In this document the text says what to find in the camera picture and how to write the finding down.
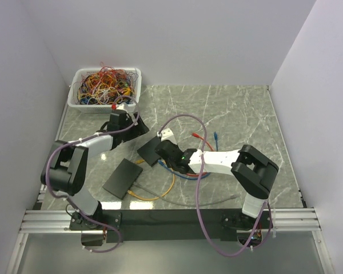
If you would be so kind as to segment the black Mercusys switch box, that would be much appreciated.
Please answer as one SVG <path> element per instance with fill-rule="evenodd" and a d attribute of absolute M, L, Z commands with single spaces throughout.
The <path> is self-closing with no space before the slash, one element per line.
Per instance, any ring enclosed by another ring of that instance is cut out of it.
<path fill-rule="evenodd" d="M 161 142 L 158 136 L 153 137 L 137 150 L 138 155 L 151 167 L 161 159 L 155 152 L 155 148 Z"/>

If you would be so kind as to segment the black TP-Link switch box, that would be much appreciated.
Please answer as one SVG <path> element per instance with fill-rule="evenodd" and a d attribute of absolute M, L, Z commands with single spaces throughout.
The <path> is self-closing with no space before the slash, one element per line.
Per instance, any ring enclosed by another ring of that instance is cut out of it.
<path fill-rule="evenodd" d="M 116 198 L 123 200 L 142 171 L 142 167 L 123 159 L 102 188 Z"/>

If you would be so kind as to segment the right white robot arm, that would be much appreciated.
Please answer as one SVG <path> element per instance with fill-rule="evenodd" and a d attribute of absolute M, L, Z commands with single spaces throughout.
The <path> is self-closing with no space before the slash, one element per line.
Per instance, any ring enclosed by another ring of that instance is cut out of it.
<path fill-rule="evenodd" d="M 181 174 L 217 173 L 234 176 L 247 192 L 240 221 L 247 228 L 260 221 L 260 210 L 268 200 L 279 167 L 251 145 L 234 151 L 206 151 L 191 148 L 185 151 L 169 140 L 155 148 L 169 168 Z"/>

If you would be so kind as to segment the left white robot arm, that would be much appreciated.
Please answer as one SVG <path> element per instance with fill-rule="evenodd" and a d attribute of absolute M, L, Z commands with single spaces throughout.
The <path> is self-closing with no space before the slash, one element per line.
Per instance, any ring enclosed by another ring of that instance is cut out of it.
<path fill-rule="evenodd" d="M 81 212 L 85 225 L 97 229 L 103 224 L 103 214 L 100 202 L 84 186 L 87 161 L 148 132 L 138 112 L 113 110 L 109 120 L 93 135 L 53 143 L 41 173 L 41 183 L 53 197 L 68 200 Z"/>

